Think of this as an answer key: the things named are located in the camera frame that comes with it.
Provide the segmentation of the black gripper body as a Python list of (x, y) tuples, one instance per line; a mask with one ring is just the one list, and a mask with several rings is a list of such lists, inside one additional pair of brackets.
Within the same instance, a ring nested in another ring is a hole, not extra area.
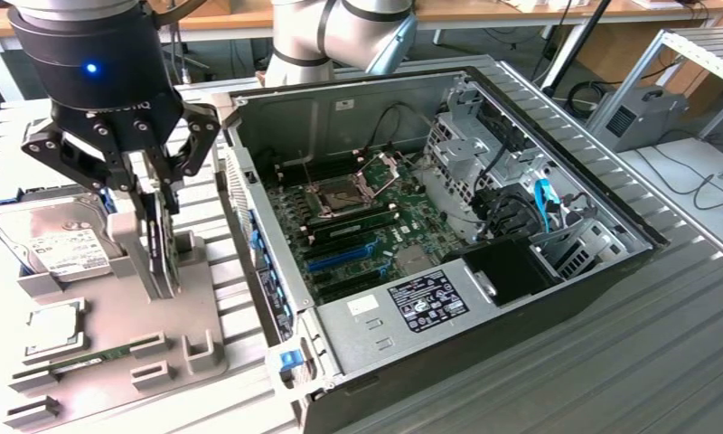
[(183, 113), (149, 8), (13, 8), (61, 131), (97, 149), (164, 152)]

